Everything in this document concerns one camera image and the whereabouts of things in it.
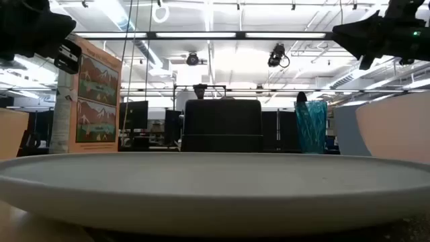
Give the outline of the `light blue plastic cup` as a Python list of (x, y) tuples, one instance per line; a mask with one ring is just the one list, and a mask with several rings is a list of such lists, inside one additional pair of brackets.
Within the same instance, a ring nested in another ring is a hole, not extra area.
[(334, 109), (335, 132), (341, 155), (371, 156), (357, 123), (356, 110), (361, 104)]

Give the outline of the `tan wooden cup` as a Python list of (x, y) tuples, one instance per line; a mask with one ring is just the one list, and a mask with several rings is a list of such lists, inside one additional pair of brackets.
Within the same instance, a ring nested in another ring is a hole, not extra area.
[(26, 112), (0, 108), (0, 161), (16, 157), (28, 120)]

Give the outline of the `black computer monitor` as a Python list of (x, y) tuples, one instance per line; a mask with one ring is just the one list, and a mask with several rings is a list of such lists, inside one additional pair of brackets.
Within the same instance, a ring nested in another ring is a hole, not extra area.
[(121, 103), (119, 122), (119, 129), (146, 129), (148, 101)]

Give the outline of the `pink plastic bowl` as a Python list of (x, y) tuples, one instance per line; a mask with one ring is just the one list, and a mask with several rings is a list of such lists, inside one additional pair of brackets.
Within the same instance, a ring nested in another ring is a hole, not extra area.
[(430, 164), (430, 91), (366, 104), (356, 117), (372, 156)]

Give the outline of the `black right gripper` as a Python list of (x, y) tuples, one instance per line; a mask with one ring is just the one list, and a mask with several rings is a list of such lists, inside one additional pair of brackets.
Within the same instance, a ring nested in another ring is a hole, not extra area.
[[(384, 14), (388, 24), (389, 47), (394, 56), (399, 56), (403, 63), (411, 64), (414, 60), (430, 62), (430, 18), (416, 17), (425, 0), (389, 0)], [(332, 29), (331, 39), (343, 47), (356, 59), (360, 59), (359, 70), (368, 70), (373, 61), (372, 55), (364, 55), (371, 40), (370, 33), (374, 24), (382, 19), (377, 10), (371, 16), (352, 22), (340, 24)]]

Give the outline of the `large grey ceramic plate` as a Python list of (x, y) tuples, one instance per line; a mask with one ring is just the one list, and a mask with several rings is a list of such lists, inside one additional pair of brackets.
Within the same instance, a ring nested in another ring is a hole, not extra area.
[(97, 229), (281, 237), (430, 208), (430, 165), (342, 155), (88, 153), (0, 162), (0, 200)]

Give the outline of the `black toaster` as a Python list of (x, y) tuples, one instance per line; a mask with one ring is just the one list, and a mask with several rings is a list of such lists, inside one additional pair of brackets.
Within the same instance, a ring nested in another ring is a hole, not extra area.
[(183, 152), (258, 153), (263, 150), (261, 103), (250, 99), (187, 101)]

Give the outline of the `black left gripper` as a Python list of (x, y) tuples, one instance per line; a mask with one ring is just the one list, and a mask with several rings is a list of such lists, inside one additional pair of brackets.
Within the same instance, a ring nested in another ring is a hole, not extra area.
[(54, 58), (68, 74), (79, 72), (81, 47), (66, 37), (76, 21), (50, 10), (49, 0), (0, 0), (0, 58), (11, 61), (19, 54)]

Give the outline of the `orange cereal box mountain print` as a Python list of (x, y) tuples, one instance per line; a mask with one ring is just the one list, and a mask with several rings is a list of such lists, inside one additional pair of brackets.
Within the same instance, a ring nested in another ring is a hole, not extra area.
[(122, 63), (75, 34), (67, 39), (82, 55), (77, 74), (58, 74), (49, 153), (116, 152)]

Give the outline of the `teal faceted drinking glass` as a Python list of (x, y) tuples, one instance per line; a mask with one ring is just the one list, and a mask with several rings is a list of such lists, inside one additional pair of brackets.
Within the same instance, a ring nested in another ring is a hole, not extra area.
[(301, 151), (324, 154), (327, 129), (326, 102), (296, 102), (296, 121)]

